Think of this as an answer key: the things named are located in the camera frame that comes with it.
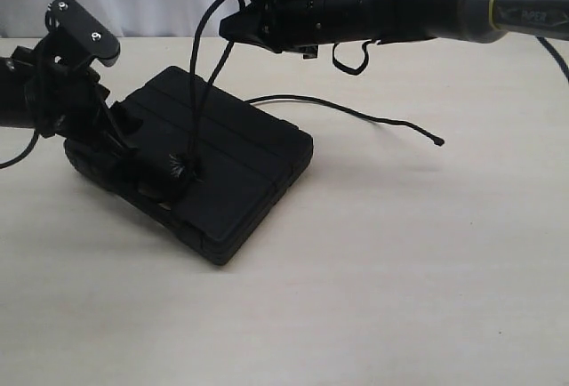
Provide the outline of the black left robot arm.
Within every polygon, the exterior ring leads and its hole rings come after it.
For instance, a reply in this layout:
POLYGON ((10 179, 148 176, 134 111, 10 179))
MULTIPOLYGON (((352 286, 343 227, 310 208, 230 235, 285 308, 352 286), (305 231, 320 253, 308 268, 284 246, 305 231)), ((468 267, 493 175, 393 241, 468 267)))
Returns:
POLYGON ((127 134, 137 130, 141 121, 118 104, 109 106, 109 95, 92 67, 73 74, 65 62, 43 52, 41 45, 17 46, 11 56, 1 59, 1 126, 33 133, 19 155, 3 161, 1 167, 18 164, 40 139, 53 136, 122 157, 133 155, 136 147, 127 134))

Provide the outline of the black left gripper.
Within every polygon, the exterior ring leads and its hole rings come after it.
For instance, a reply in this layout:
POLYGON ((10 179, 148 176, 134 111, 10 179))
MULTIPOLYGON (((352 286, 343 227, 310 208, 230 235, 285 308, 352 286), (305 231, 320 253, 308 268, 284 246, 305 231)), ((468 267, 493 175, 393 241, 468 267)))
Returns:
POLYGON ((109 90, 92 68, 70 75, 65 66, 36 54, 20 45, 12 53, 12 126, 95 144, 105 168, 131 164, 139 154, 131 137, 142 120, 120 101, 106 103, 109 90))

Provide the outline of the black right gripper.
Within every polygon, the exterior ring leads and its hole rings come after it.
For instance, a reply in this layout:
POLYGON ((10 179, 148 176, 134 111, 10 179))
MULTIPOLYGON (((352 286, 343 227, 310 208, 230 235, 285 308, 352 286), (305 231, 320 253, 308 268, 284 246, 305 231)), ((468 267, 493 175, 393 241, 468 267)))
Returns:
POLYGON ((325 0, 243 0, 248 4, 220 21, 220 36, 272 53, 318 56, 325 0))

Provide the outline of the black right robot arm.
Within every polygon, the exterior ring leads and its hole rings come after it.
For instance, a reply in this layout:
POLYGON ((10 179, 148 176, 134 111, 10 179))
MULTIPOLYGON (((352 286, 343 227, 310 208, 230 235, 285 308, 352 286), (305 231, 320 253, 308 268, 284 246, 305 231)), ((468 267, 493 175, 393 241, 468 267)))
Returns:
POLYGON ((491 44, 508 33, 566 40, 568 0, 249 0, 226 40, 314 58, 325 44, 436 38, 491 44))

